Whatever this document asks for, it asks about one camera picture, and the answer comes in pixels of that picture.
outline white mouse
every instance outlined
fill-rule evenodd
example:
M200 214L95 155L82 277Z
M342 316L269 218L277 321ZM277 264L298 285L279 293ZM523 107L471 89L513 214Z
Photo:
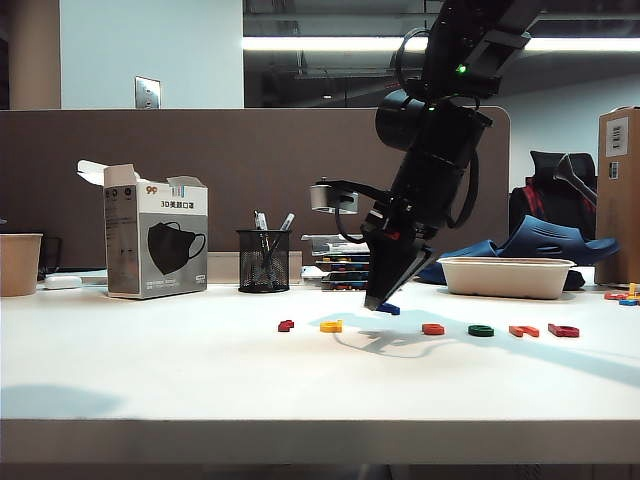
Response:
M82 279L73 275L57 275L44 279L44 288L59 290L62 288L78 288L82 286Z

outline ceiling light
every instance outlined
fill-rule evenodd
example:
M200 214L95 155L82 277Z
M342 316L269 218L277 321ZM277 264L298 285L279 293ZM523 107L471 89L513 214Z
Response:
M242 49L252 51L394 52L402 37L244 37ZM411 39L405 50L422 51L427 39Z
M244 37L242 48L251 51L306 52L394 52L401 37ZM423 51L425 37L406 45L408 51ZM527 51L640 52L640 38L532 38Z
M532 38L528 51L640 52L640 38Z

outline black chair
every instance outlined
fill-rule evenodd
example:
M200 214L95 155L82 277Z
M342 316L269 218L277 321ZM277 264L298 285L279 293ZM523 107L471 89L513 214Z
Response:
M565 155L531 151L535 173L525 179L525 186L514 188L509 197L509 232L513 232L525 215L546 222L577 227L585 239L595 238L596 214L578 191L563 180L554 179L556 166ZM575 174L594 192L597 177L593 158L588 153L570 153Z

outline black face mask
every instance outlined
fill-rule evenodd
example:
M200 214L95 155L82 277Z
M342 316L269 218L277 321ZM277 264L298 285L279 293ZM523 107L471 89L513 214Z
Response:
M178 225L178 229L169 227L170 223ZM203 238L202 246L194 255L189 256L189 248L197 237ZM189 260L198 256L206 244L203 233L182 231L177 222L157 223L147 234L149 254L163 275L184 267Z

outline paper cup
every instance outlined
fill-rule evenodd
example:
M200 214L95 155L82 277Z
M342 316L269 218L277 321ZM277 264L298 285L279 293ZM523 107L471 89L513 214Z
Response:
M0 234L0 296L35 293L41 239L41 233Z

